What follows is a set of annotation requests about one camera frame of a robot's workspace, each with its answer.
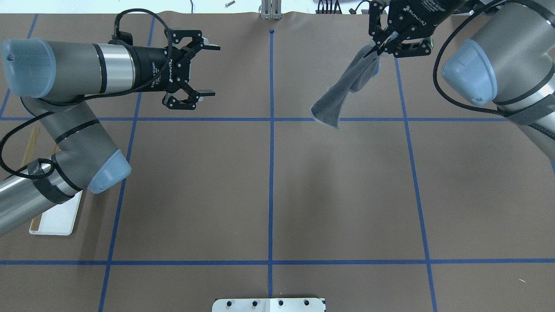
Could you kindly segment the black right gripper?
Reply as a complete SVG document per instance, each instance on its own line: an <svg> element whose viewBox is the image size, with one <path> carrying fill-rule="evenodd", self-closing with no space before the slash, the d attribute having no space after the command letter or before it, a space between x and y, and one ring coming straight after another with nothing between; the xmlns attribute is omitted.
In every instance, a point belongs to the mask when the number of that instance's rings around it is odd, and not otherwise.
<svg viewBox="0 0 555 312"><path fill-rule="evenodd" d="M363 57L374 52L397 59L430 55L432 34L459 8L459 0L371 0L368 32L373 46Z"/></svg>

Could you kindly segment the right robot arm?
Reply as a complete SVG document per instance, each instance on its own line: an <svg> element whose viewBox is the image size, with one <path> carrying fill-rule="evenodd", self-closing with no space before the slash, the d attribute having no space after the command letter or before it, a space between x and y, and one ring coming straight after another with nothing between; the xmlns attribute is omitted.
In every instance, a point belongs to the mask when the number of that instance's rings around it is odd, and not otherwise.
<svg viewBox="0 0 555 312"><path fill-rule="evenodd" d="M378 52L396 58L430 55L431 36L464 0L371 0L369 35ZM554 160L554 2L491 0L474 11L498 7L489 22L440 66L444 81L471 105L455 105L508 119Z"/></svg>

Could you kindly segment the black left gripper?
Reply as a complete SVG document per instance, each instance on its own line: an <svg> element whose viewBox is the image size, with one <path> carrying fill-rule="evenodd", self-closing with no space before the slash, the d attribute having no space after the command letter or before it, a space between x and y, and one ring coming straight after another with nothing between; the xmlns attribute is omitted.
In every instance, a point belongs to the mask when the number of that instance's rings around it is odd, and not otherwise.
<svg viewBox="0 0 555 312"><path fill-rule="evenodd" d="M133 91L164 91L162 105L169 109L194 110L198 101L213 97L213 90L196 90L189 85L192 58L201 50L220 51L199 29L169 29L165 48L131 46L134 66Z"/></svg>

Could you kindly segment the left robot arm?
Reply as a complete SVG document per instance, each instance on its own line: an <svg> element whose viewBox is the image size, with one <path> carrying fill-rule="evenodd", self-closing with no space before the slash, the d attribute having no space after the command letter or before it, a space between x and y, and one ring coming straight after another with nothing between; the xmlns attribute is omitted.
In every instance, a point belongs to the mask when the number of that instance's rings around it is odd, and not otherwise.
<svg viewBox="0 0 555 312"><path fill-rule="evenodd" d="M8 132L8 139L41 122L58 146L47 158L1 182L1 234L12 231L83 189L99 194L131 173L123 152L101 125L87 100L162 91L169 109L194 110L212 90L189 85L192 59L203 50L218 51L197 29L165 31L163 48L133 44L130 33L116 31L107 44L8 39L2 43L5 76L32 119Z"/></svg>

